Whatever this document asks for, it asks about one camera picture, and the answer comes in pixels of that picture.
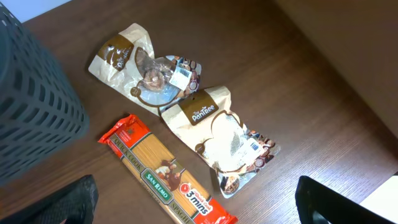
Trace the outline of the beige nut bag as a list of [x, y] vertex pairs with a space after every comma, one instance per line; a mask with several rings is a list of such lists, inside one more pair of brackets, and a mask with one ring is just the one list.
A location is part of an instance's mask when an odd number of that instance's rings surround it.
[[198, 90], [201, 70], [185, 57], [156, 58], [148, 31], [136, 23], [106, 41], [88, 67], [107, 86], [157, 116]]

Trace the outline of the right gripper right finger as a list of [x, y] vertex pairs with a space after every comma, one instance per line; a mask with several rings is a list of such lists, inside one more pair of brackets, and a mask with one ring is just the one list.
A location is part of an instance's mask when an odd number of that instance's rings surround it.
[[312, 178], [300, 176], [295, 202], [301, 223], [384, 223], [392, 221], [360, 206]]

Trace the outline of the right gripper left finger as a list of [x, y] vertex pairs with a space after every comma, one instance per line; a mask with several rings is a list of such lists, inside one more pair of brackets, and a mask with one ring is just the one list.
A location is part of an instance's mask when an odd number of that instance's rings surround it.
[[94, 177], [85, 175], [3, 218], [1, 224], [92, 224], [98, 197]]

